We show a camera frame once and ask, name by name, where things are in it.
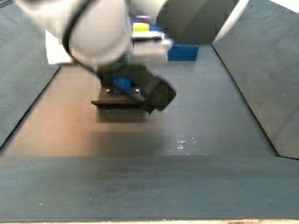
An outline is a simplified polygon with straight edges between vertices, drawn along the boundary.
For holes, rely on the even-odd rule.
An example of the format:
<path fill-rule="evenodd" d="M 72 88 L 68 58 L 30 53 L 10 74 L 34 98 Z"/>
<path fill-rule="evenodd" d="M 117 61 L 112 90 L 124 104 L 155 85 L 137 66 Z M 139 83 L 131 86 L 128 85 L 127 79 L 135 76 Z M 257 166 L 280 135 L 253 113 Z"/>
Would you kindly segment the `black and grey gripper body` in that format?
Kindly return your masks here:
<path fill-rule="evenodd" d="M 144 65 L 128 65 L 97 76 L 101 89 L 94 105 L 101 109 L 141 109 L 151 114 L 155 109 L 163 111 L 176 96 L 173 87 Z"/>

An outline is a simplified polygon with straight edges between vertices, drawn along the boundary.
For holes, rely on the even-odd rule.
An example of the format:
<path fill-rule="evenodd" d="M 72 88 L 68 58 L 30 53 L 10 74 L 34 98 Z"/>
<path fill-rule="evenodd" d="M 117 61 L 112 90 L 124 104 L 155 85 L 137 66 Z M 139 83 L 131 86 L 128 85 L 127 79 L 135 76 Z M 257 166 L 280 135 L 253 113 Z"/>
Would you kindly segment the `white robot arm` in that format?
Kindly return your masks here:
<path fill-rule="evenodd" d="M 46 48 L 50 62 L 56 52 L 92 72 L 100 81 L 98 107 L 137 107 L 164 110 L 176 92 L 148 71 L 164 64 L 172 40 L 152 26 L 167 0 L 14 0 L 20 10 L 56 39 Z"/>

